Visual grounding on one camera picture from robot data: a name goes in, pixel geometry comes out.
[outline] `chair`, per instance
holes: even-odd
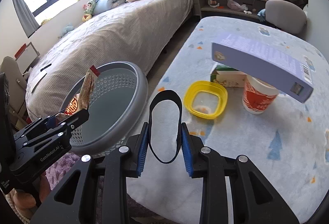
[[[27,83],[19,71],[17,62],[11,57],[4,57],[0,65],[0,73],[5,73],[9,83],[9,120],[15,127],[18,120],[20,126],[26,126],[27,123],[23,120],[23,115],[26,112],[25,93]]]
[[[268,0],[265,13],[266,21],[290,34],[300,33],[307,19],[301,8],[284,0]]]

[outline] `screw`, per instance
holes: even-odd
[[[119,148],[119,152],[121,153],[126,153],[127,151],[129,151],[129,148],[127,146],[121,146]]]
[[[208,148],[208,147],[202,147],[201,148],[201,152],[202,153],[210,153],[210,148]]]
[[[87,155],[87,154],[81,157],[81,161],[83,161],[83,162],[88,162],[90,159],[91,159],[91,156]]]
[[[244,155],[240,155],[239,156],[239,161],[242,162],[242,163],[245,163],[246,161],[248,161],[248,157],[244,156]]]

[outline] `human hand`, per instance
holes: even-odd
[[[41,202],[46,199],[50,191],[51,189],[48,179],[46,177],[46,172],[44,172],[40,176],[39,198]],[[24,217],[31,219],[33,216],[33,212],[30,209],[36,206],[36,201],[34,197],[29,193],[17,192],[16,190],[11,191],[10,196],[17,210]]]

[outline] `blue tree print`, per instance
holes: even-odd
[[[275,132],[275,137],[271,141],[269,148],[271,149],[271,151],[268,154],[268,159],[280,160],[280,150],[282,150],[282,143],[278,130]]]

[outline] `light blue tablecloth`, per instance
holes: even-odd
[[[190,132],[221,155],[247,155],[284,198],[300,223],[307,221],[329,189],[329,65],[307,42],[257,23],[226,17],[200,21],[185,42],[152,94],[172,89],[183,100],[187,88],[197,80],[209,80],[214,64],[211,42],[221,32],[237,33],[274,46],[312,71],[314,92],[302,104],[280,93],[261,115],[242,106],[242,88],[228,88],[224,113],[215,120],[203,120],[185,108],[182,120]],[[131,135],[148,121],[149,104]],[[178,109],[163,101],[153,111],[152,146],[162,160],[170,160],[176,149]],[[182,153],[170,165],[159,163],[147,152],[139,179],[127,179],[127,191],[148,209],[178,223],[199,223],[202,180],[191,179]]]

